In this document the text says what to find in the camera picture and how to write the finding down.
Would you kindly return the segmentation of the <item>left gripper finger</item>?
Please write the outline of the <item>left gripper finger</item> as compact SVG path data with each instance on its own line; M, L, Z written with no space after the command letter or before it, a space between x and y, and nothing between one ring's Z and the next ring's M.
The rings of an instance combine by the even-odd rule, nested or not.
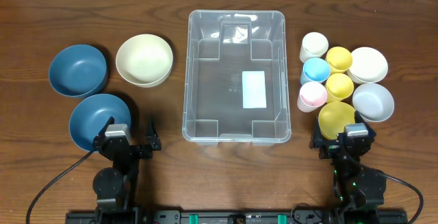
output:
M152 151L160 151L162 149L161 140L155 129L152 119L149 119L146 124L144 137L146 139L147 145L151 148Z
M114 117L113 116L108 118L106 124L104 124L103 128L100 130L100 132L96 136L99 138L105 137L105 132L106 132L108 126L112 125L112 124L114 124Z

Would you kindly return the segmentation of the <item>yellow cup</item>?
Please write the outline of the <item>yellow cup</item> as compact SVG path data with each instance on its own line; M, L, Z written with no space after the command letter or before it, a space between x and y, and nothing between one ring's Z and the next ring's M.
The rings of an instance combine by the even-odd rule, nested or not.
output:
M329 49L325 60L330 66L331 75L344 73L352 66L352 54L344 47L332 47Z
M331 75L326 83L327 103L335 101L343 101L348 98L354 91L354 83L349 76L343 73L335 73Z

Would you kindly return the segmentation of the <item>pink cup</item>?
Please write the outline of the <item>pink cup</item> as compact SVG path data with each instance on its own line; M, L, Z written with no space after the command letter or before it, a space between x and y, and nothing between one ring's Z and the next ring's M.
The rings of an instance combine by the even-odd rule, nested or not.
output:
M297 98L298 109L302 112L312 112L326 103L326 88L318 82L307 82L301 86Z

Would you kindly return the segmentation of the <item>light blue cup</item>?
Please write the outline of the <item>light blue cup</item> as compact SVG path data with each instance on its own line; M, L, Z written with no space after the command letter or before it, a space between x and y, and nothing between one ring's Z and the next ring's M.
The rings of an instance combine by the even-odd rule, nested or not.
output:
M308 59L302 68L300 84L307 82L325 82L331 75L331 68L325 60L321 58Z

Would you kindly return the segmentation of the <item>cream white cup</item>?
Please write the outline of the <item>cream white cup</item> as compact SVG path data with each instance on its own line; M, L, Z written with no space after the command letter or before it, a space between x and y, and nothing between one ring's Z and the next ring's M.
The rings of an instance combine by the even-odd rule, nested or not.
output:
M310 32L302 39L300 48L300 61L305 63L311 58L320 58L329 48L326 36L319 32Z

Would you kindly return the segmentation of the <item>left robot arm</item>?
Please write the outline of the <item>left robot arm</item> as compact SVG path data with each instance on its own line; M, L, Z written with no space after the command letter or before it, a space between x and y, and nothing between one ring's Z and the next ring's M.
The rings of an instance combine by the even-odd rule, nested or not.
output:
M162 148L152 121L146 124L144 139L141 145L132 145L129 126L116 124L112 116L94 137L93 148L112 161L111 167L99 171L93 179L99 210L116 212L133 207L139 161L151 159L153 152Z

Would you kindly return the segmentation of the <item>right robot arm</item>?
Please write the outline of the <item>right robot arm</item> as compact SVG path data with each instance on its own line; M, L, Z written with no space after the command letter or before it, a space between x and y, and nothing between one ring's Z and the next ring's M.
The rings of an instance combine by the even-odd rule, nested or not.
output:
M384 204L386 178L376 169L366 169L360 163L374 142L376 132L355 112L355 122L346 125L333 140L322 135L319 120L315 121L310 147L319 150L319 158L332 161L334 166L333 190L341 200L340 206L328 214L334 221L343 221L345 214L369 214L373 208Z

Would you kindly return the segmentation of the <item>clear plastic storage container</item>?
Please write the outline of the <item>clear plastic storage container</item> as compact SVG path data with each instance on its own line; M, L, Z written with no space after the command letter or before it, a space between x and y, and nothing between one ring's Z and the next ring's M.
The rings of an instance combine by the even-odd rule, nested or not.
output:
M267 108L243 108L243 71L265 73ZM291 138L285 17L281 12L190 13L182 135L203 145L273 145Z

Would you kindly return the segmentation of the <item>dark blue bowl lower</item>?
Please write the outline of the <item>dark blue bowl lower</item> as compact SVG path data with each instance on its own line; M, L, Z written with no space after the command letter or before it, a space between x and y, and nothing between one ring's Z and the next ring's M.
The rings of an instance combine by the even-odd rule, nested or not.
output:
M84 99L73 110L69 121L69 133L73 142L81 149L93 149L93 139L110 117L115 124L131 127L131 113L127 104L111 94L97 94Z

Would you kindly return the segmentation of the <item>yellow small bowl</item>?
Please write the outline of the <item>yellow small bowl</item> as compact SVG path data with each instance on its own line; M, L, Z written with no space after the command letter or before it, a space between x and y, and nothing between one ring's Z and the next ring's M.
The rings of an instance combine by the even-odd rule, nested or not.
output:
M346 125L355 123L355 111L351 105L341 101L326 104L318 115L322 135L329 140L335 140Z

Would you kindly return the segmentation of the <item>white small bowl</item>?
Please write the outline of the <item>white small bowl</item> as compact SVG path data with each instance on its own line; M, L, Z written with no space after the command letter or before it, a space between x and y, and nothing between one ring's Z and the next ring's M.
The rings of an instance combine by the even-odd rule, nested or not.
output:
M352 66L347 75L356 84L376 83L384 79L389 67L385 56L371 47L359 47L351 52Z

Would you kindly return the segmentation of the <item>dark blue bowl upper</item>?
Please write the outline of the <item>dark blue bowl upper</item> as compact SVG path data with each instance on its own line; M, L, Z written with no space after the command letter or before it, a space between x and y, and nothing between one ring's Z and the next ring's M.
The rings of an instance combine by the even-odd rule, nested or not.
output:
M49 67L49 83L61 95L87 98L107 83L105 56L91 45L72 45L59 52Z

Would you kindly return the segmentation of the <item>cream large bowl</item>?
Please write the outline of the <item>cream large bowl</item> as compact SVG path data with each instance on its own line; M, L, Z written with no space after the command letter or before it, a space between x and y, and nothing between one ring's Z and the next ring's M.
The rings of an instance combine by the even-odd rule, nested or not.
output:
M168 78L173 59L172 49L163 38L139 34L120 46L116 54L116 69L130 84L151 88Z

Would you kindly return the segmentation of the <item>white paper label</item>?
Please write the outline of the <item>white paper label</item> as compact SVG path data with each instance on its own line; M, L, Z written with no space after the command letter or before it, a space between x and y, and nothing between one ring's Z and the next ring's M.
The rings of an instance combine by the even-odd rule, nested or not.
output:
M265 73L263 71L242 72L243 108L267 108Z

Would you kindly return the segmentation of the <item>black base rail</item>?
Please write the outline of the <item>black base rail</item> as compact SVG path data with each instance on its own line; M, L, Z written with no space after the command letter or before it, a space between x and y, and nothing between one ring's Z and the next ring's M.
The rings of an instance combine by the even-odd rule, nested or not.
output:
M404 211L352 211L336 214L334 211L295 209L291 212L180 212L163 210L153 215L140 213L97 214L68 213L68 224L150 223L150 224L368 224L407 223Z

